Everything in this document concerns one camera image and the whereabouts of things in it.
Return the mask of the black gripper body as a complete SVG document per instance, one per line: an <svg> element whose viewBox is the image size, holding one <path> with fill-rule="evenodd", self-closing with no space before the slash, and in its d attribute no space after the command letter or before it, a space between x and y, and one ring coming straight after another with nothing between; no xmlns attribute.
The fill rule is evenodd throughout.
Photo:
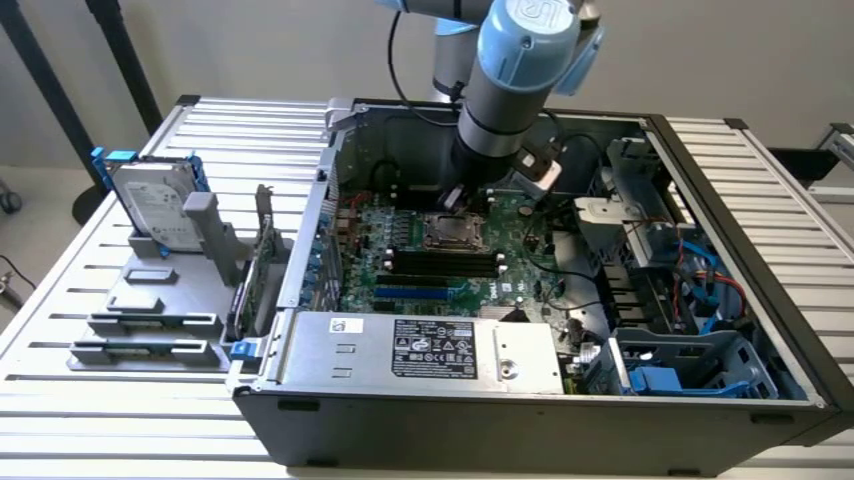
<svg viewBox="0 0 854 480"><path fill-rule="evenodd" d="M473 190L498 182L508 176L522 152L490 157L473 150L462 140L456 140L450 154L450 187Z"/></svg>

